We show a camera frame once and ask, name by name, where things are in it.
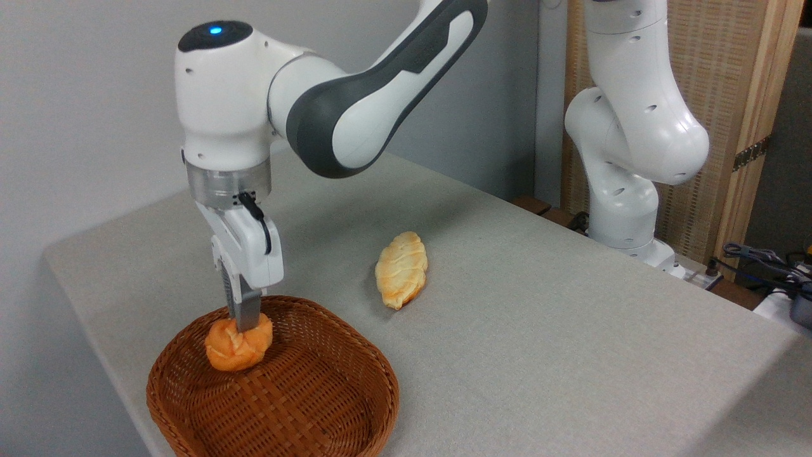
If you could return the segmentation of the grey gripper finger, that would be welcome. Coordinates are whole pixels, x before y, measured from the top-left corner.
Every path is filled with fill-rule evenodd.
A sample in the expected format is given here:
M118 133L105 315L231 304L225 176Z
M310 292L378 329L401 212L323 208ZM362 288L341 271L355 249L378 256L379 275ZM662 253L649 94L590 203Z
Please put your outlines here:
M260 289L250 289L247 290L247 293L240 293L241 299L237 301L232 287L227 287L227 308L239 333L245 333L258 326L261 314L261 296Z
M223 281L223 289L225 291L225 299L226 299L226 306L229 313L234 312L234 293L232 289L232 281L230 274L227 270L227 266L225 260L223 259L223 255L221 254L221 246L219 239L216 236L211 237L211 247L213 253L213 260L215 269L218 270L221 274L221 280Z

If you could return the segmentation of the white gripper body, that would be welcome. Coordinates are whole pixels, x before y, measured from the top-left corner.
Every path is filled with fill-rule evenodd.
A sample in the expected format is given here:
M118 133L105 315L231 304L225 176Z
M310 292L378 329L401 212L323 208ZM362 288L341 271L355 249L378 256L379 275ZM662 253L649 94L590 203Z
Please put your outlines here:
M250 289L267 292L284 277L278 230L269 217L256 218L245 206L230 210L208 208L199 202L203 217L219 239L221 254L232 281L235 298Z

